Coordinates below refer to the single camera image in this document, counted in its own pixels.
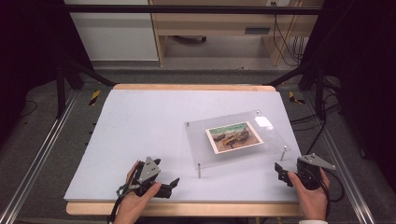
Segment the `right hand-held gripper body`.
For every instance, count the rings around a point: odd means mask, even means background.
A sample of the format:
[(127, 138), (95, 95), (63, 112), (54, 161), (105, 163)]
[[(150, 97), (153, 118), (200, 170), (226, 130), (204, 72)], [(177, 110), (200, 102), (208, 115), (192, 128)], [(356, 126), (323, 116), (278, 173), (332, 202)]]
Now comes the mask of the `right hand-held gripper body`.
[(315, 190), (320, 187), (321, 168), (336, 169), (333, 164), (323, 160), (315, 153), (303, 155), (297, 159), (297, 176), (299, 176), (306, 189)]

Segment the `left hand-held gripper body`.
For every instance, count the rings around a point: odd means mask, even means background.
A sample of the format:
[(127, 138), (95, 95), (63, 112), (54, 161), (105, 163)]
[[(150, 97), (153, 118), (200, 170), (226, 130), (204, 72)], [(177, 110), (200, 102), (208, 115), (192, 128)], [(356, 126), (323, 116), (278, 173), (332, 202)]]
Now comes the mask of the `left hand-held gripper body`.
[(158, 165), (151, 157), (138, 163), (134, 174), (134, 193), (143, 196), (155, 183), (155, 179), (161, 172)]

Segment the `person's right hand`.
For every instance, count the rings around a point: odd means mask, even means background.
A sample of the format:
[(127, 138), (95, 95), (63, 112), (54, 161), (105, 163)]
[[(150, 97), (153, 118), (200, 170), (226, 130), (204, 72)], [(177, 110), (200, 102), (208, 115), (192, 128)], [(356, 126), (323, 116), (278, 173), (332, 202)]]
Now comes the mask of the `person's right hand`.
[(297, 192), (303, 214), (298, 224), (328, 224), (326, 220), (328, 199), (325, 191), (306, 189), (300, 178), (293, 172), (288, 172), (288, 176)]

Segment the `person's left hand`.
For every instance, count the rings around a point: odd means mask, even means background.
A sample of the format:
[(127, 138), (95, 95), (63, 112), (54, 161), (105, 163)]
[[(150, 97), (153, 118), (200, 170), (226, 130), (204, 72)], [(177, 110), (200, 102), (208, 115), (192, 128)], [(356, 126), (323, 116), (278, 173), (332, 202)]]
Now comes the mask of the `person's left hand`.
[(156, 182), (143, 196), (128, 193), (120, 203), (113, 224), (135, 224), (148, 205), (149, 201), (158, 193), (161, 183)]

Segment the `white table mat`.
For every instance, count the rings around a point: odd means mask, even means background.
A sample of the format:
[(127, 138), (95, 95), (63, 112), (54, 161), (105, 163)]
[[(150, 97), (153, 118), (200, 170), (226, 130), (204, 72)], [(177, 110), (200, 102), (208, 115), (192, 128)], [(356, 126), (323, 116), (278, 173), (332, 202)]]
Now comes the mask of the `white table mat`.
[[(284, 139), (279, 150), (244, 148), (237, 160), (211, 168), (193, 159), (187, 130), (194, 122), (255, 111)], [(151, 157), (161, 161), (159, 181), (179, 181), (173, 202), (295, 202), (294, 189), (278, 180), (274, 164), (292, 170), (299, 155), (276, 91), (113, 90), (64, 197), (112, 202), (133, 164)]]

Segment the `painting print card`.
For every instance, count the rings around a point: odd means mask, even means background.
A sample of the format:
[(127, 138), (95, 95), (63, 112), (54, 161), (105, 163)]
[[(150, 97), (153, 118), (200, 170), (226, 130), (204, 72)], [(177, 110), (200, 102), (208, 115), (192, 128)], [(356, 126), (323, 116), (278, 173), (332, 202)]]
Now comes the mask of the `painting print card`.
[(205, 133), (216, 154), (263, 144), (262, 138), (248, 121), (206, 129)]

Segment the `black metal stand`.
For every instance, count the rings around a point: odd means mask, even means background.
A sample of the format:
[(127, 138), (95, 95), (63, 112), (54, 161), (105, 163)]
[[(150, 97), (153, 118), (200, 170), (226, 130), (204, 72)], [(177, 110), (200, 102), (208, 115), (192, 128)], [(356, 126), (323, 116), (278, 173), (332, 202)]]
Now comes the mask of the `black metal stand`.
[(113, 82), (105, 77), (100, 76), (91, 68), (88, 68), (81, 63), (74, 60), (65, 60), (59, 63), (56, 69), (56, 87), (57, 87), (57, 100), (58, 112), (56, 118), (58, 119), (66, 109), (65, 87), (64, 82), (67, 81), (73, 90), (80, 90), (84, 86), (84, 82), (80, 77), (80, 73), (85, 74), (100, 83), (114, 87), (116, 82)]
[(324, 89), (324, 70), (321, 63), (308, 62), (298, 66), (297, 68), (289, 71), (282, 77), (279, 77), (268, 83), (268, 86), (277, 87), (286, 80), (302, 75), (298, 83), (301, 91), (309, 90), (313, 84), (315, 88), (315, 112), (321, 120), (325, 120), (325, 109), (323, 103), (323, 89)]

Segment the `black curtain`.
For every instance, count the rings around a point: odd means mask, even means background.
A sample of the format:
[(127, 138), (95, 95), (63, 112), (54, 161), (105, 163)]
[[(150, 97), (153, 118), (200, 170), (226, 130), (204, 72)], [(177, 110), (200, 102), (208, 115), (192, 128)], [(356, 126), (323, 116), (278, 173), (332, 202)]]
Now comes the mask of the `black curtain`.
[(334, 26), (324, 71), (341, 82), (340, 103), (366, 153), (396, 191), (396, 0), (324, 0), (308, 41), (310, 59)]
[(0, 0), (0, 143), (11, 133), (29, 90), (56, 78), (54, 37), (72, 60), (92, 63), (64, 0)]

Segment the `white cabinet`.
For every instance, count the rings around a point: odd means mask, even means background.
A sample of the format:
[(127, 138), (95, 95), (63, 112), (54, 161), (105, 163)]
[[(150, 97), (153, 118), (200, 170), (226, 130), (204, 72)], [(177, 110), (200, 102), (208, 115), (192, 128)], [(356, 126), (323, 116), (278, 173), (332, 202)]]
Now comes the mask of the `white cabinet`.
[(104, 61), (158, 61), (149, 13), (71, 13), (89, 58)]

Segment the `wooden desk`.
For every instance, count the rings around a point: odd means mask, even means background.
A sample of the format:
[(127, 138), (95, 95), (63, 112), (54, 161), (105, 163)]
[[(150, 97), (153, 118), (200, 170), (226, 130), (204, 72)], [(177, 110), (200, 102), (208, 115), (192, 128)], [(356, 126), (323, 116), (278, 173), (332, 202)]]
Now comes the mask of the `wooden desk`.
[[(152, 6), (322, 7), (324, 0), (148, 0)], [(154, 13), (159, 36), (255, 35), (272, 65), (279, 65), (293, 37), (309, 37), (316, 15)]]

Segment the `black metal crossbar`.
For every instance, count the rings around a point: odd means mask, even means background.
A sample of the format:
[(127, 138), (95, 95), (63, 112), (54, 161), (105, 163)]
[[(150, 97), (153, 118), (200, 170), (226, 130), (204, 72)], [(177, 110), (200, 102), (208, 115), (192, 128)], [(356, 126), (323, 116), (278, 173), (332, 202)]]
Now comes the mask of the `black metal crossbar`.
[(143, 6), (143, 5), (65, 5), (69, 12), (81, 13), (193, 13), (320, 15), (320, 7), (231, 7), (231, 6)]

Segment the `aluminium rail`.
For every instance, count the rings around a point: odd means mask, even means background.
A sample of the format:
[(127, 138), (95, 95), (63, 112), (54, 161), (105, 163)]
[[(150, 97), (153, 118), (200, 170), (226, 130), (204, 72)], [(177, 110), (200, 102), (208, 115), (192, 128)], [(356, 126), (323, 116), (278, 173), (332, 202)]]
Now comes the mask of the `aluminium rail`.
[(314, 121), (320, 126), (319, 133), (317, 134), (317, 143), (321, 143), (323, 145), (322, 149), (326, 151), (327, 156), (335, 164), (335, 172), (343, 183), (345, 195), (348, 198), (359, 223), (375, 224), (372, 212), (364, 200), (354, 176), (347, 168), (347, 162), (343, 159), (339, 148), (336, 146), (334, 139), (326, 127), (330, 122), (327, 117), (325, 117), (325, 120), (321, 121), (318, 116), (314, 118)]
[(61, 113), (60, 117), (54, 121), (43, 144), (35, 155), (35, 158), (31, 163), (28, 171), (24, 175), (23, 180), (15, 191), (6, 209), (0, 215), (0, 224), (13, 224), (18, 213), (21, 211), (21, 207), (23, 206), (27, 196), (29, 195), (39, 173), (41, 172), (41, 169), (45, 164), (48, 155), (51, 153), (52, 148), (56, 143), (56, 140), (60, 132), (62, 131), (64, 124), (66, 123), (78, 96), (79, 91), (70, 91), (64, 111)]

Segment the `clear acrylic picture frame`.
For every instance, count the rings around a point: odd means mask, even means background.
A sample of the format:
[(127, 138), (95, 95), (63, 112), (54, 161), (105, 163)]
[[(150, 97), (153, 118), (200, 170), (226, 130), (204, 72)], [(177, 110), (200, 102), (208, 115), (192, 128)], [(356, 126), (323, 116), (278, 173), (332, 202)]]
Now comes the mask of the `clear acrylic picture frame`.
[[(216, 154), (205, 130), (243, 121), (248, 121), (253, 126), (262, 138), (263, 144)], [(260, 110), (211, 119), (187, 121), (185, 129), (187, 131), (194, 166), (197, 171), (271, 154), (283, 154), (291, 150), (291, 146), (279, 134), (274, 124)]]

